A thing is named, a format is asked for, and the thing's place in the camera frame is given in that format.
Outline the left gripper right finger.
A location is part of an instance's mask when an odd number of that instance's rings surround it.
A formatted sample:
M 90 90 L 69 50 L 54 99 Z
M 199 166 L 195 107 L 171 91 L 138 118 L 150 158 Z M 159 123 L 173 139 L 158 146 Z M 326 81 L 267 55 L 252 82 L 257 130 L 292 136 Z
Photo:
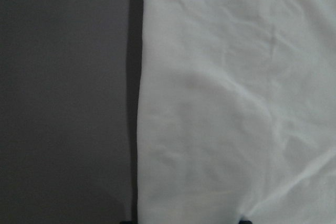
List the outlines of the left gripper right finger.
M 250 221 L 249 219 L 241 218 L 241 219 L 239 220 L 239 224 L 253 224 L 253 222 Z

